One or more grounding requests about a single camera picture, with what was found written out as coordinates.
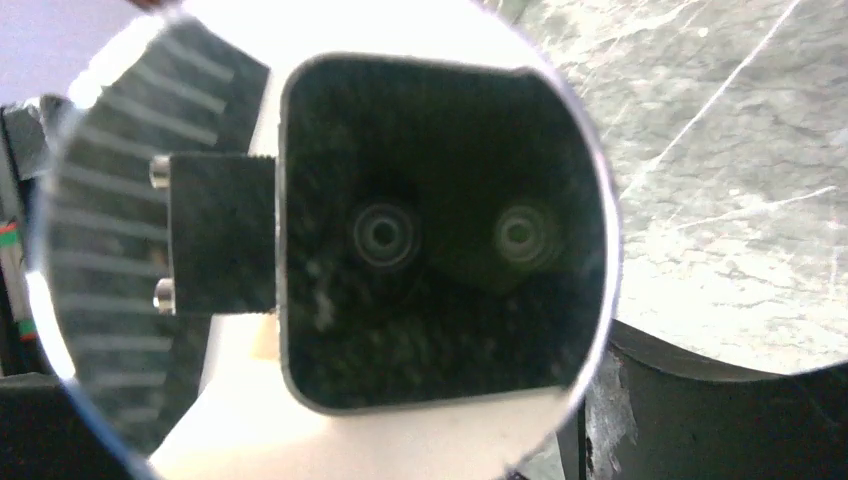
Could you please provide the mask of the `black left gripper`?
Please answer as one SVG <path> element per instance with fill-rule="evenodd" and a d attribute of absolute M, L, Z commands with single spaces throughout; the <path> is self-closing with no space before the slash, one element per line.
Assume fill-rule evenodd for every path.
<path fill-rule="evenodd" d="M 27 213 L 68 101 L 42 95 L 1 106 L 1 375 L 46 371 L 26 282 Z"/>

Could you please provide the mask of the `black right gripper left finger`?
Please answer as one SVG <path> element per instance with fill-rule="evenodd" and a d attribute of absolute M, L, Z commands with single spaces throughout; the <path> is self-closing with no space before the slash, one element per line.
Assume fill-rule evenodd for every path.
<path fill-rule="evenodd" d="M 1 379 L 2 480 L 125 480 L 53 376 Z"/>

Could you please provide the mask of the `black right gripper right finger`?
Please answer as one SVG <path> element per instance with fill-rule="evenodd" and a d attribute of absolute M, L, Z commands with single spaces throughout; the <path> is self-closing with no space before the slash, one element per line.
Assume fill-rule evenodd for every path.
<path fill-rule="evenodd" d="M 558 442 L 569 479 L 843 479 L 847 367 L 763 372 L 615 322 Z"/>

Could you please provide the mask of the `blue labelled clear bottle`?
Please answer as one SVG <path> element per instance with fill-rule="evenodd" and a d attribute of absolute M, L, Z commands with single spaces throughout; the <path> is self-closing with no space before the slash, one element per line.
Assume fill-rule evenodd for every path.
<path fill-rule="evenodd" d="M 474 1 L 184 1 L 70 84 L 26 275 L 138 479 L 499 479 L 579 411 L 620 276 L 575 89 Z"/>

